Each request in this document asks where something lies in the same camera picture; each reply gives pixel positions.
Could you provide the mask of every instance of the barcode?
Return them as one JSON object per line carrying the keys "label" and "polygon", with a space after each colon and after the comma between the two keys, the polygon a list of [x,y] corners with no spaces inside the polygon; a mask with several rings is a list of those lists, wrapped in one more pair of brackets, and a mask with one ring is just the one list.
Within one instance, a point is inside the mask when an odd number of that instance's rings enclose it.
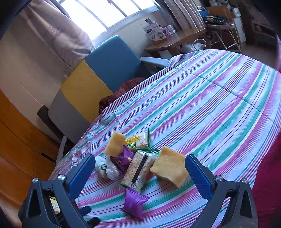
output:
{"label": "barcode", "polygon": [[131,183],[130,188],[135,190],[138,182],[139,182],[139,177],[137,178],[135,183]]}

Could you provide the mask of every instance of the curtain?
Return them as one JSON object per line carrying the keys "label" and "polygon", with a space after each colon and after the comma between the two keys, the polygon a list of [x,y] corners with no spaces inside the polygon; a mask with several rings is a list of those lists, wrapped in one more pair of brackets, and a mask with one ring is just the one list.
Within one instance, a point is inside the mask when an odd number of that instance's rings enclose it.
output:
{"label": "curtain", "polygon": [[62,63],[65,77],[94,50],[87,33],[49,0],[33,0],[20,15],[57,61]]}
{"label": "curtain", "polygon": [[[205,24],[200,16],[196,5],[192,0],[154,0],[157,2],[157,7],[161,7],[165,14],[174,18],[174,21],[179,25],[180,29],[188,28],[205,28]],[[169,18],[162,13],[167,22]]]}

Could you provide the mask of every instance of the bed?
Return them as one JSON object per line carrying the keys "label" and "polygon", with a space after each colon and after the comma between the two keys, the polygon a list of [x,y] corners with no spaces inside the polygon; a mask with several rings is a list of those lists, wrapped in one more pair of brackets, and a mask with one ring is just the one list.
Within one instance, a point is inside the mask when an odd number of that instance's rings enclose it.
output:
{"label": "bed", "polygon": [[[126,136],[147,128],[151,147],[193,153],[215,175],[253,186],[258,165],[280,130],[281,75],[247,56],[202,50],[173,57],[169,66],[108,106],[77,145],[61,160],[50,179],[66,174],[87,154],[103,156],[112,134]],[[207,201],[191,179],[177,189],[151,173],[142,188],[150,196],[144,220],[123,213],[125,189],[93,172],[76,199],[79,208],[99,217],[97,227],[190,227]],[[228,200],[214,222],[223,218]]]}

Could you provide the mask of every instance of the plastic bag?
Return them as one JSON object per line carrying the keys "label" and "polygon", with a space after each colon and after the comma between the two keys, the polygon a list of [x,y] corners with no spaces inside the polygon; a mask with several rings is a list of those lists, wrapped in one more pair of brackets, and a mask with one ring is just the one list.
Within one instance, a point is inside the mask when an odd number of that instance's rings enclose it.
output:
{"label": "plastic bag", "polygon": [[110,180],[116,180],[120,176],[120,172],[117,167],[112,163],[109,156],[106,158],[107,166],[106,166],[106,175]]}
{"label": "plastic bag", "polygon": [[101,157],[101,156],[96,156],[96,164],[94,170],[97,172],[97,174],[106,179],[106,166],[107,166],[107,161]]}
{"label": "plastic bag", "polygon": [[146,181],[149,169],[153,165],[155,159],[156,154],[137,151],[121,184],[137,192],[141,192],[141,188]]}
{"label": "plastic bag", "polygon": [[142,131],[139,134],[126,138],[125,144],[129,149],[132,148],[149,148],[150,131]]}
{"label": "plastic bag", "polygon": [[[195,42],[197,42],[197,41],[203,41],[204,44],[196,44]],[[182,47],[178,46],[177,49],[179,49],[183,53],[187,54],[187,53],[190,53],[193,51],[199,51],[199,50],[203,49],[203,47],[206,47],[206,43],[207,42],[204,39],[197,39],[192,44],[184,43],[184,44],[182,44]]]}

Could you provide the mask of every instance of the yellow cushion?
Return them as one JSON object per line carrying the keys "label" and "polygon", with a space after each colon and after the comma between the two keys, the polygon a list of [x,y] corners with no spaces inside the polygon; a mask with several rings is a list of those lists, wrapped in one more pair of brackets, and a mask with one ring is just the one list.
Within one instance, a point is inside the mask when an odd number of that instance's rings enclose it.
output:
{"label": "yellow cushion", "polygon": [[66,99],[90,123],[98,116],[100,100],[113,95],[85,60],[71,73],[61,90]]}

